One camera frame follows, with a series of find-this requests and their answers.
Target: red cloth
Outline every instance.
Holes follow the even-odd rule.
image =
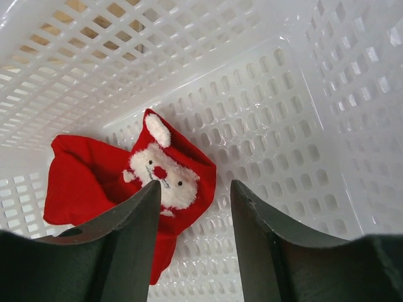
[[[87,222],[131,197],[152,178],[160,180],[162,214],[150,280],[155,284],[171,262],[177,236],[213,201],[214,163],[150,109],[131,152],[74,135],[59,135],[52,148],[55,158],[43,216],[51,224]]]

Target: laundry basket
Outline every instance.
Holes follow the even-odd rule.
[[[232,179],[342,238],[403,231],[403,2],[4,0],[0,228],[43,221],[50,142],[129,150],[154,108],[217,165],[149,301],[243,301]]]

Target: red nose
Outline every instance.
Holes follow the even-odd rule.
[[[163,168],[157,166],[154,168],[154,175],[157,176],[159,179],[164,179],[165,177],[167,177],[168,174]]]

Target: santa hat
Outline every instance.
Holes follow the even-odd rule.
[[[150,280],[155,284],[171,262],[177,236],[213,201],[214,163],[150,109],[144,114],[143,130],[131,152],[75,135],[59,135],[52,148],[55,158],[50,165],[43,217],[54,225],[87,222],[145,186],[130,166],[133,156],[144,150],[167,155],[170,166],[186,168],[184,176],[192,178],[194,173],[196,194],[189,204],[178,205],[171,199],[161,205]],[[163,182],[161,170],[152,172]]]

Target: plastic crate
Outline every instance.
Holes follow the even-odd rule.
[[[238,178],[282,212],[355,238],[403,231],[403,2],[42,0],[0,4],[0,227],[31,238],[50,142],[129,149],[153,107],[218,168],[149,301],[243,301]]]

